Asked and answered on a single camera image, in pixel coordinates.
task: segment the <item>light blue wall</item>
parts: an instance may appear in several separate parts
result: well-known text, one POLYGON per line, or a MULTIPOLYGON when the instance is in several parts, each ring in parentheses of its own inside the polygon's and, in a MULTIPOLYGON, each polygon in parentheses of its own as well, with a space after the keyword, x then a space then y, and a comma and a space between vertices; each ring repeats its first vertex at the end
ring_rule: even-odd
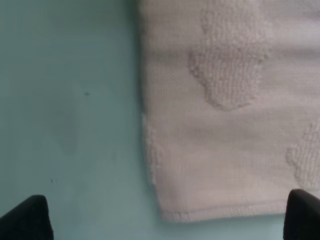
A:
POLYGON ((282 239, 283 216, 159 219, 137 33, 133 0, 0 1, 0 216, 44 194, 56 240, 282 239))

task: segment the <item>terry cloth towel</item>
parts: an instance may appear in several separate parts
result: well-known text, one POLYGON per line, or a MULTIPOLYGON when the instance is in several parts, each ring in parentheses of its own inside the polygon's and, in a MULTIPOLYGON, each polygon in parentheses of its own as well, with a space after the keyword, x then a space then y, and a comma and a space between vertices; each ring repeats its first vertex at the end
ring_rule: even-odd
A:
POLYGON ((141 0, 144 133, 172 222, 320 197, 320 1, 141 0))

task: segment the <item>blue surface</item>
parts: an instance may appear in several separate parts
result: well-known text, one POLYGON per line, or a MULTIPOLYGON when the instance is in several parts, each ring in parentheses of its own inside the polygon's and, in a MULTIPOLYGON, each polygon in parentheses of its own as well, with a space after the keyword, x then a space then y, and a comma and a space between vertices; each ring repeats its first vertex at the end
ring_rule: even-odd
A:
POLYGON ((283 216, 159 219, 141 144, 135 9, 0 1, 0 215, 44 194, 56 240, 282 239, 283 216))

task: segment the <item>black object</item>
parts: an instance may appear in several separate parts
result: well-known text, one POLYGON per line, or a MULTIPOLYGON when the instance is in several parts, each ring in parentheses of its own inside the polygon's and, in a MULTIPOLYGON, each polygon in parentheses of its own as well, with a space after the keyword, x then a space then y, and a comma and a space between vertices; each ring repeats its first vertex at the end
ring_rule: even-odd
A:
POLYGON ((53 240, 48 203, 34 195, 0 218, 0 240, 53 240))
POLYGON ((320 200, 297 189, 289 194, 286 207, 284 240, 320 240, 320 200))

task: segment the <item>towel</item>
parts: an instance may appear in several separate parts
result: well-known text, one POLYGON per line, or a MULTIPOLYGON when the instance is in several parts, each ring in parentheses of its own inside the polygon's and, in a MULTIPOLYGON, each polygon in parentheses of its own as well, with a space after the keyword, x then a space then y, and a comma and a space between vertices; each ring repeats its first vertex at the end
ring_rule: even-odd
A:
POLYGON ((144 139, 171 222, 320 197, 320 1, 141 0, 144 139))

